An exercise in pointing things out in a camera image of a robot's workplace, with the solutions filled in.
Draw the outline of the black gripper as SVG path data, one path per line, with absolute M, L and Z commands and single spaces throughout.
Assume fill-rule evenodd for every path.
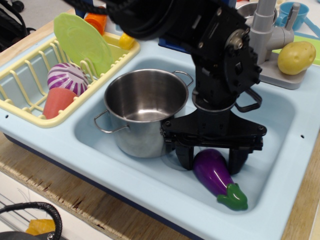
M 262 150 L 267 128 L 241 118 L 231 110 L 209 113 L 197 109 L 166 120 L 162 132 L 184 169 L 193 169 L 194 147 L 224 148 L 229 149 L 229 173 L 236 175 L 251 152 Z

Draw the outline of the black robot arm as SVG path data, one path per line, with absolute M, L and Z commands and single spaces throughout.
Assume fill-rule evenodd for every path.
M 261 106 L 252 89 L 260 81 L 258 56 L 245 19 L 221 0 L 108 0 L 105 8 L 71 0 L 77 10 L 107 15 L 138 40 L 164 39 L 187 51 L 195 65 L 189 115 L 162 124 L 181 165 L 193 167 L 195 146 L 229 149 L 228 171 L 240 172 L 248 155 L 263 147 L 265 126 L 235 115 Z

